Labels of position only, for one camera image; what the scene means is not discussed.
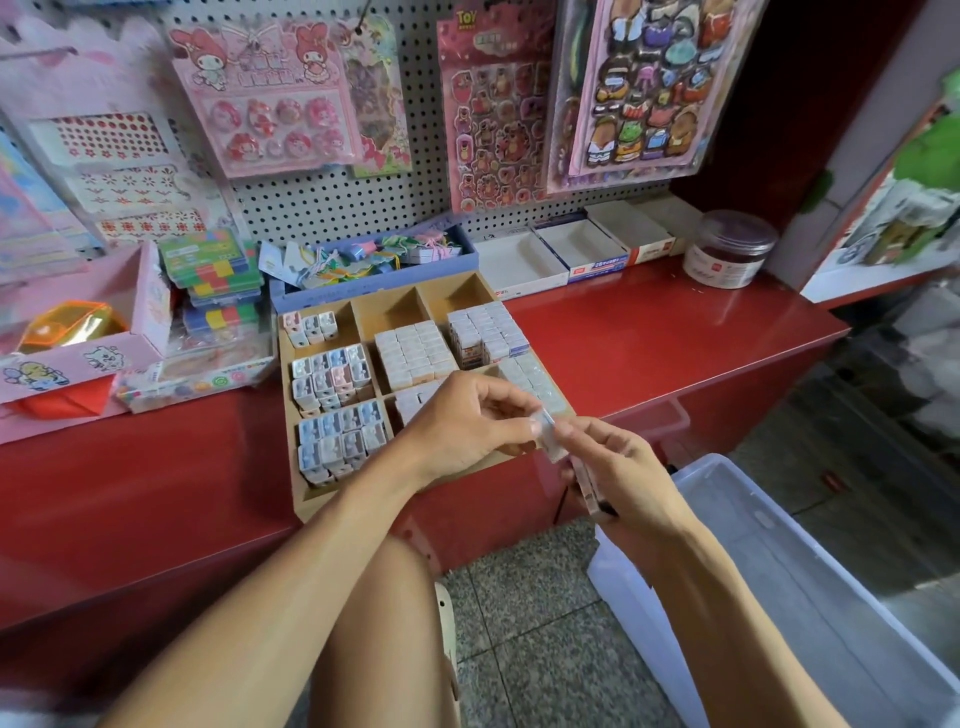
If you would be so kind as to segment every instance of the forearm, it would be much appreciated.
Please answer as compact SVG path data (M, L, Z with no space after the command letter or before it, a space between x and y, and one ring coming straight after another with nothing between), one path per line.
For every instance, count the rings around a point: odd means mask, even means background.
M651 579L713 728L845 726L701 524Z
M422 485L418 472L403 447L372 458L150 665L102 726L282 726L354 585Z

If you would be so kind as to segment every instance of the round plastic container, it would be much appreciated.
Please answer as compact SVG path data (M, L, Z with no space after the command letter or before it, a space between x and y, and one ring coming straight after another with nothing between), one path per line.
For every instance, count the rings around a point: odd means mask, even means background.
M708 212L684 256L684 272L713 288L743 288L754 279L780 236L754 215L731 209Z

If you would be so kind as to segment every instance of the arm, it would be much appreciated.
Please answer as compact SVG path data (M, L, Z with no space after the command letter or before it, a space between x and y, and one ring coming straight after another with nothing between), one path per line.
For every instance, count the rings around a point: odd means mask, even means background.
M317 516L177 638L101 728L282 726L364 568L432 480L539 434L532 395L451 375Z
M592 418L557 423L557 436L616 509L600 525L656 590L710 725L846 726L650 446Z

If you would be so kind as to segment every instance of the leg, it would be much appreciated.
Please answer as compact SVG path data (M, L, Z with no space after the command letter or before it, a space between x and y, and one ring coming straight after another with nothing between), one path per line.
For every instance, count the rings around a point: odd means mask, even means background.
M311 728L456 725L426 562L388 536L353 588L313 672Z

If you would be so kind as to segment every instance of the red counter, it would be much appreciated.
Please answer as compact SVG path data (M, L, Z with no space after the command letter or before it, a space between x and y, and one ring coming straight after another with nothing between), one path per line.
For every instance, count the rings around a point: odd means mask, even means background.
M578 413L643 434L678 467L735 447L847 330L773 279L718 291L680 265L507 304ZM92 675L120 655L142 664L293 532L277 387L0 447L8 697L108 699L124 680ZM534 453L417 496L395 532L453 569L571 517L561 495Z

